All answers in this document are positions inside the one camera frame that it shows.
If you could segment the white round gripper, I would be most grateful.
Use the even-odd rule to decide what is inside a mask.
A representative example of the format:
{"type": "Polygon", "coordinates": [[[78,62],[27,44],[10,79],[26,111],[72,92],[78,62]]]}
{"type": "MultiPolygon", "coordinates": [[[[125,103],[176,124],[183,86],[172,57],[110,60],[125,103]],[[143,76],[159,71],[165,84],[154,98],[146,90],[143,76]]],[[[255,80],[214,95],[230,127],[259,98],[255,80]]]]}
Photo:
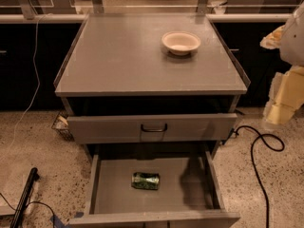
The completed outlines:
{"type": "Polygon", "coordinates": [[[265,36],[260,45],[280,48],[281,59],[293,65],[286,73],[275,74],[263,112],[267,124],[283,125],[304,105],[304,5],[293,12],[284,27],[265,36]]]}

